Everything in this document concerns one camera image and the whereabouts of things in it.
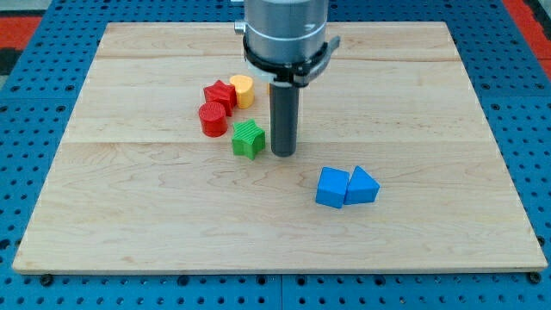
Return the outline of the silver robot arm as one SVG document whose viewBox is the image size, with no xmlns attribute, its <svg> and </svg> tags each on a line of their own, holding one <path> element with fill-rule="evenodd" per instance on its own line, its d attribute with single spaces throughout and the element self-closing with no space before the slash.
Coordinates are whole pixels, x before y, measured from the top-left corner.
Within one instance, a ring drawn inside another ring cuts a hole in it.
<svg viewBox="0 0 551 310">
<path fill-rule="evenodd" d="M 234 22 L 243 36 L 245 61 L 277 87 L 304 88 L 328 66 L 339 48 L 326 39 L 326 0 L 244 0 L 244 19 Z"/>
</svg>

